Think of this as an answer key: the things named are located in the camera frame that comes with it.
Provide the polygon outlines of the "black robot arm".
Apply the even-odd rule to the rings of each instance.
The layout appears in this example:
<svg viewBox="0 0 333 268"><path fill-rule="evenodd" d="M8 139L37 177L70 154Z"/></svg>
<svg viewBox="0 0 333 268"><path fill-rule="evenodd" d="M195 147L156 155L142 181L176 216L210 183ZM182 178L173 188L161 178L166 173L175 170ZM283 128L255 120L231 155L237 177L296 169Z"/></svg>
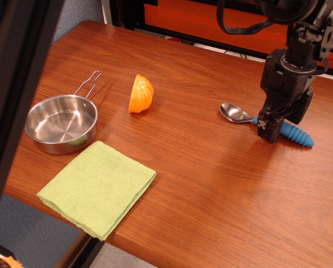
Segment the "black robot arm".
<svg viewBox="0 0 333 268"><path fill-rule="evenodd" d="M287 48L276 49L265 61L261 89L266 100L258 115L258 135L276 143L284 121L299 124L310 106L311 84L327 72L333 54L333 1L279 1L262 4L264 14L288 24Z"/></svg>

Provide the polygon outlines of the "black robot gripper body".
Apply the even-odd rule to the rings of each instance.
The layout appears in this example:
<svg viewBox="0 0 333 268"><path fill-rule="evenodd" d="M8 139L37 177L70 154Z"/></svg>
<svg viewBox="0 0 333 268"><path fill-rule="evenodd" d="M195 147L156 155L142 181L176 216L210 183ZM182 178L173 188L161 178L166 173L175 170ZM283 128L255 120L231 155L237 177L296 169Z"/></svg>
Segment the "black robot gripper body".
<svg viewBox="0 0 333 268"><path fill-rule="evenodd" d="M276 49L267 56L260 83L266 93L266 101L260 111L285 119L290 106L311 88L317 62L306 59L302 64L300 59L287 55L286 49Z"/></svg>

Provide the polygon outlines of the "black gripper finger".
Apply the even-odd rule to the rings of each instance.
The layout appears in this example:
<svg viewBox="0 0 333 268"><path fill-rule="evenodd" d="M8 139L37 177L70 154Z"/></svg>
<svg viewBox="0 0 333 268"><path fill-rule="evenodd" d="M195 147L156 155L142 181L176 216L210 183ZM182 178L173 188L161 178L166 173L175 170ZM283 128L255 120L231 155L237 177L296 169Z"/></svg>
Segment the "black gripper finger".
<svg viewBox="0 0 333 268"><path fill-rule="evenodd" d="M285 119L298 125L303 119L306 111L308 110L311 100L313 97L312 88L308 88L300 97L299 100L295 101L291 106L290 113L285 116Z"/></svg>
<svg viewBox="0 0 333 268"><path fill-rule="evenodd" d="M258 115L258 136L269 143L277 143L284 118L260 111Z"/></svg>

